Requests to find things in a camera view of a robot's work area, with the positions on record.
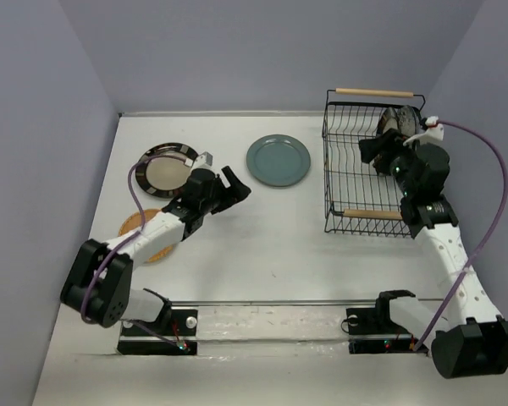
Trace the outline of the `blue floral plate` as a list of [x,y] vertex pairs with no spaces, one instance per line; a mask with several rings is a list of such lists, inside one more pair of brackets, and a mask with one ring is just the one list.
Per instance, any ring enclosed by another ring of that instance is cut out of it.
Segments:
[[403,106],[396,110],[397,129],[405,136],[412,137],[418,133],[421,115],[413,106]]

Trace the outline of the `teal plate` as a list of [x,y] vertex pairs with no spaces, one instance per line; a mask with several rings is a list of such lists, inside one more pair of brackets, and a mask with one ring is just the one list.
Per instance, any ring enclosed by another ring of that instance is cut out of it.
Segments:
[[254,141],[246,153],[246,167],[260,183],[275,187],[294,186],[309,173],[309,150],[297,138],[270,134]]

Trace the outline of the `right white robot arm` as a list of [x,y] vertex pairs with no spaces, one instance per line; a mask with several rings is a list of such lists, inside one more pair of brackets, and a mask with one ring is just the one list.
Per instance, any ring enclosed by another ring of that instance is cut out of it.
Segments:
[[426,348],[446,379],[503,374],[508,320],[485,293],[456,214],[442,193],[450,157],[442,147],[419,139],[390,129],[360,140],[359,151],[362,162],[395,180],[402,193],[402,220],[433,262],[444,299],[431,311],[412,293],[387,292],[388,303],[373,310],[374,325],[384,332],[405,328],[416,339],[413,348]]

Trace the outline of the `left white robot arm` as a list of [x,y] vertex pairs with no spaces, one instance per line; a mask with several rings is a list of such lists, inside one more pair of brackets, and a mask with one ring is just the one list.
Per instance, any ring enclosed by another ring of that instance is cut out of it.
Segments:
[[148,288],[131,287],[134,270],[160,250],[188,239],[208,214],[217,214],[245,200],[251,190],[229,167],[221,174],[197,168],[183,190],[151,220],[105,242],[85,241],[66,281],[60,301],[89,324],[109,328],[119,321],[141,324],[153,334],[170,324],[170,303]]

